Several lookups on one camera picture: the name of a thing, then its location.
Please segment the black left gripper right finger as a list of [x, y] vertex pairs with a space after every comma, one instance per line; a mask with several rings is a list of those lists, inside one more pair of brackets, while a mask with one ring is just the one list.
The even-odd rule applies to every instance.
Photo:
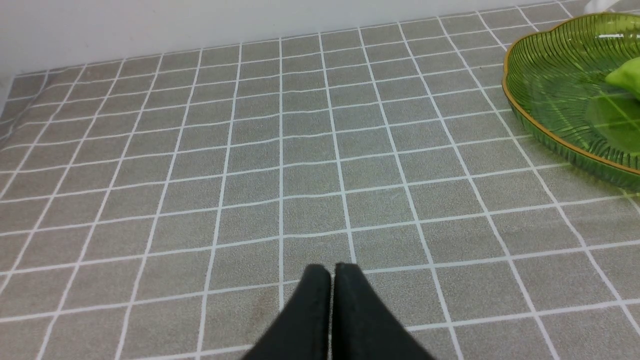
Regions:
[[334, 269], [332, 356], [334, 360], [434, 360], [383, 303], [361, 268]]

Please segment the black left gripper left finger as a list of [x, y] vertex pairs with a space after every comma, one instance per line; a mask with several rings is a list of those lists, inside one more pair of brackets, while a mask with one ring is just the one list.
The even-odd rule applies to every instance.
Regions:
[[329, 353], [330, 272], [309, 264], [281, 313], [244, 360], [326, 360]]

